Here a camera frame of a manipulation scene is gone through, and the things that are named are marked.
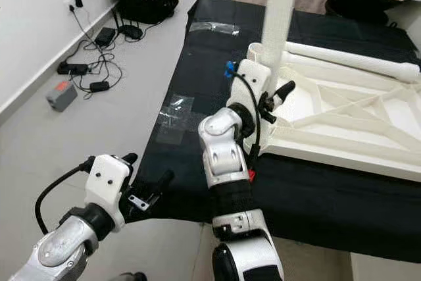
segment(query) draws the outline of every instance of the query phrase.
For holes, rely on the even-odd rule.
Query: power outlet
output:
[[[68,12],[70,12],[70,10],[69,10],[70,5],[72,5],[75,9],[77,9],[75,0],[64,0],[63,3],[64,3],[64,6],[66,7],[66,10]]]

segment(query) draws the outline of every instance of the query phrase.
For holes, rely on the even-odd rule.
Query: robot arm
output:
[[[235,142],[243,129],[239,105],[220,109],[199,126],[203,164],[212,196],[216,281],[283,280],[282,264],[263,213],[253,207],[249,172]]]
[[[245,75],[242,77],[255,99],[268,105],[259,111],[269,115],[284,102],[295,84],[289,82],[269,97],[265,92],[270,74],[267,70],[257,63],[243,61],[238,73]],[[263,213],[254,206],[249,171],[243,150],[236,142],[255,132],[257,118],[248,93],[243,83],[234,80],[229,105],[199,125],[203,165],[212,199],[213,232],[221,241],[212,256],[216,281],[284,279]]]
[[[125,225],[120,210],[125,203],[123,200],[127,199],[131,207],[145,212],[157,202],[164,187],[174,177],[167,172],[145,201],[134,195],[128,197],[127,193],[131,192],[128,183],[136,159],[137,155],[133,153],[123,159],[97,156],[88,167],[85,207],[75,207],[67,212],[60,226],[35,244],[28,262],[9,280],[77,280],[86,267],[87,258],[98,249],[99,242],[110,232],[119,232]],[[141,201],[142,208],[137,206],[138,201]]]

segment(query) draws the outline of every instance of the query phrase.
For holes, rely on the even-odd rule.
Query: white wall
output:
[[[405,3],[387,12],[390,21],[396,21],[398,27],[407,31],[409,37],[421,51],[421,3]]]
[[[88,26],[114,0],[83,0]],[[0,109],[81,34],[64,0],[0,0]]]

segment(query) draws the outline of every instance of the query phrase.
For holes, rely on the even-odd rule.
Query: white rod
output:
[[[395,63],[383,59],[291,42],[286,43],[285,50],[296,55],[391,76],[404,82],[414,82],[421,77],[420,67],[410,63]]]
[[[294,0],[268,0],[266,5],[262,35],[264,47],[262,64],[272,71],[268,87],[269,94],[275,92],[276,78],[281,67],[282,52],[285,49],[288,36],[293,4]]]

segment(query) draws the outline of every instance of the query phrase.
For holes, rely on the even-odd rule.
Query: black cloth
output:
[[[215,21],[235,24],[240,33],[187,33],[163,106],[170,105],[173,95],[181,95],[194,97],[191,112],[203,117],[224,107],[231,84],[223,76],[224,65],[243,58],[248,44],[260,41],[263,18],[264,8],[260,6],[198,0],[189,12],[187,29],[192,22]],[[341,38],[351,39],[342,43]],[[402,30],[314,14],[294,13],[289,40],[354,53],[373,52],[372,56],[395,61],[415,58],[413,44]],[[153,185],[165,170],[171,169],[175,180],[157,203],[153,217],[209,222],[210,197],[197,132],[190,126],[181,142],[174,144],[162,141],[161,128],[158,120],[134,186]],[[259,158],[256,169],[255,203],[263,210],[274,236],[421,262],[420,184],[268,154]]]

